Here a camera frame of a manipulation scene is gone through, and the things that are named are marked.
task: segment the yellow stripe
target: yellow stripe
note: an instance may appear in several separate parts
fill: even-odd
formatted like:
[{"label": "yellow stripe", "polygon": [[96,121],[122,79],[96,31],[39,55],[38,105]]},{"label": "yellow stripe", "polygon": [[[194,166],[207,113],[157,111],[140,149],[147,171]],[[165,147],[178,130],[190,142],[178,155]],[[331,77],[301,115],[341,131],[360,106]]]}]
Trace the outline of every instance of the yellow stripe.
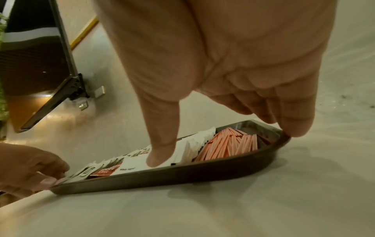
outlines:
[{"label": "yellow stripe", "polygon": [[81,33],[70,43],[71,50],[75,49],[79,43],[90,33],[90,31],[98,24],[98,19],[94,17],[87,25],[83,28]]}]

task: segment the tray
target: tray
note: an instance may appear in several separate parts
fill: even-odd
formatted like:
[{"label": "tray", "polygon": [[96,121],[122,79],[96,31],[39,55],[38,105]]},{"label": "tray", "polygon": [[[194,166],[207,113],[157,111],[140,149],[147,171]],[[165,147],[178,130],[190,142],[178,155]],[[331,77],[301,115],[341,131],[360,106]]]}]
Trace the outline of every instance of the tray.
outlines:
[{"label": "tray", "polygon": [[275,159],[277,150],[290,140],[282,130],[253,120],[219,127],[216,132],[228,127],[260,135],[271,144],[241,155],[59,184],[50,190],[66,195],[239,178],[267,167]]}]

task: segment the person's hand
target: person's hand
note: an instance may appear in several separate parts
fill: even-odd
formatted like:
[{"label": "person's hand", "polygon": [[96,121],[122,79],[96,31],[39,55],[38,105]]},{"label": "person's hand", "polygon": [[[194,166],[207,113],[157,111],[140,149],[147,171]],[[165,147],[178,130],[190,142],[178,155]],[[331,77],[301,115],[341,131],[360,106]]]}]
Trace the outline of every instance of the person's hand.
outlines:
[{"label": "person's hand", "polygon": [[193,90],[241,114],[310,129],[336,0],[95,0],[138,96],[155,167]]},{"label": "person's hand", "polygon": [[40,149],[0,143],[0,191],[27,197],[65,177],[69,165]]}]

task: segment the green object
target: green object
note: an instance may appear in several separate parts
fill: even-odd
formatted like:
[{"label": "green object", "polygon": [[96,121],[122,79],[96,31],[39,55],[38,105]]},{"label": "green object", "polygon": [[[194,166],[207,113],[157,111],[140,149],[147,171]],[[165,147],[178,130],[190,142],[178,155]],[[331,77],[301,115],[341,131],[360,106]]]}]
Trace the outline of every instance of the green object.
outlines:
[{"label": "green object", "polygon": [[[0,13],[0,19],[8,21],[8,17],[4,16],[1,13]],[[6,26],[7,26],[6,24],[3,24],[0,22],[0,47],[1,47],[1,42],[2,42],[1,39],[2,39]],[[8,116],[9,116],[9,112],[7,108],[7,103],[5,102],[4,91],[0,84],[0,121],[6,121],[8,119]]]}]

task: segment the hand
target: hand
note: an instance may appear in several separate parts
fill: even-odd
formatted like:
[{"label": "hand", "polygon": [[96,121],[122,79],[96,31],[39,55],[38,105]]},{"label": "hand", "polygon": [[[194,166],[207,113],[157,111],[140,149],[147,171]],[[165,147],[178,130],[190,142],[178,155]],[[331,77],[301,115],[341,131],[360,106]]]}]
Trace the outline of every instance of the hand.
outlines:
[{"label": "hand", "polygon": [[95,2],[142,108],[149,166],[172,155],[193,90],[293,137],[310,129],[336,0]]},{"label": "hand", "polygon": [[34,147],[0,143],[0,191],[27,197],[65,177],[69,165]]}]

